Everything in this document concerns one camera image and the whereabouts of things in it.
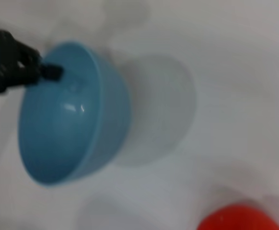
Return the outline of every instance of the bowl rim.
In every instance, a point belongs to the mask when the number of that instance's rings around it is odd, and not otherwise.
[[[47,57],[47,55],[53,51],[55,51],[56,49],[60,49],[60,48],[64,48],[64,46],[75,46],[77,48],[82,49],[83,51],[86,52],[88,58],[90,59],[90,61],[92,61],[93,66],[95,68],[96,74],[97,74],[97,81],[98,81],[98,85],[99,85],[99,106],[98,106],[98,111],[97,111],[97,119],[96,119],[96,124],[94,126],[94,132],[93,132],[93,137],[91,139],[91,141],[88,142],[88,145],[86,147],[86,150],[83,154],[83,156],[81,157],[81,159],[79,160],[79,162],[70,170],[70,172],[68,172],[64,177],[61,177],[59,180],[56,180],[54,182],[50,182],[50,183],[46,183],[43,182],[41,180],[39,180],[38,178],[36,178],[35,176],[33,176],[31,174],[31,172],[28,170],[28,168],[25,166],[24,160],[23,160],[23,148],[24,145],[21,141],[21,135],[20,135],[20,120],[22,118],[22,109],[23,109],[23,100],[21,103],[21,107],[20,107],[20,116],[19,116],[19,122],[18,122],[18,145],[19,145],[19,151],[20,151],[20,156],[21,156],[21,160],[23,162],[23,165],[27,171],[27,173],[29,174],[29,176],[36,181],[38,184],[42,185],[42,186],[46,186],[46,187],[53,187],[56,185],[60,185],[63,184],[65,182],[68,182],[69,180],[73,180],[77,178],[77,174],[79,174],[79,172],[81,171],[81,169],[85,166],[86,162],[89,160],[89,158],[92,156],[93,154],[93,149],[96,146],[96,143],[98,141],[98,137],[100,136],[100,132],[101,132],[101,128],[102,128],[102,117],[104,116],[104,87],[102,85],[102,80],[101,80],[101,70],[100,70],[100,65],[98,64],[98,61],[96,60],[96,54],[86,45],[77,42],[77,41],[66,41],[63,43],[58,44],[57,46],[53,47],[51,50],[49,50],[45,56],[43,57],[43,59],[45,59]]]

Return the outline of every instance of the white table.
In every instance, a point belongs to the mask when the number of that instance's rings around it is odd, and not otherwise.
[[[20,160],[23,90],[0,97],[0,230],[194,230],[237,201],[279,222],[279,0],[0,0],[0,27],[94,47],[135,111],[113,162],[48,189]]]

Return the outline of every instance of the red object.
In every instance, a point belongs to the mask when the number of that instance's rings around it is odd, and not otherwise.
[[[258,209],[231,205],[206,217],[197,230],[279,230],[279,225]]]

